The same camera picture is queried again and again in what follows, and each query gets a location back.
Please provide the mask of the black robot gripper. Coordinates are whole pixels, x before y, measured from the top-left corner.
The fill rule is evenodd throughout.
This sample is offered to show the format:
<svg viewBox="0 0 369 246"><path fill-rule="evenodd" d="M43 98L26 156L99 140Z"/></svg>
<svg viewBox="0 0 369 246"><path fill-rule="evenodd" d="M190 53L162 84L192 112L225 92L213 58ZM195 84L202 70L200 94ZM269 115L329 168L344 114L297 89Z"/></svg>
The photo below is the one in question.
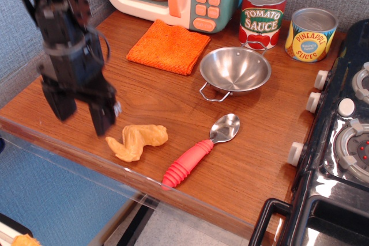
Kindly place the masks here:
<svg viewBox="0 0 369 246"><path fill-rule="evenodd" d="M78 31L72 34L43 31L43 48L49 62L39 66L43 77L42 90L55 116L65 121L77 110L75 100L89 104L97 136L115 124L121 105L115 99L115 88L103 77L102 69L110 58L110 45L104 57L99 31Z"/></svg>

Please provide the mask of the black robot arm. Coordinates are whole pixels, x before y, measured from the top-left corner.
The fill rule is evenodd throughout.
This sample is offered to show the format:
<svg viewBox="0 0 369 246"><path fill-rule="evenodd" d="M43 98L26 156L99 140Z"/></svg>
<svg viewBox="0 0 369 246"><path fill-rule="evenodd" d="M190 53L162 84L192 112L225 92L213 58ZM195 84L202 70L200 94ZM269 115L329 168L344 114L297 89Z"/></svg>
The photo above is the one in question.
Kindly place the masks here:
<svg viewBox="0 0 369 246"><path fill-rule="evenodd" d="M115 88L102 70L110 54L102 53L104 35L89 25L87 0L22 0L43 38L50 62L40 64L44 96L55 116L64 121L76 109L76 100L89 105L98 136L115 124L121 112Z"/></svg>

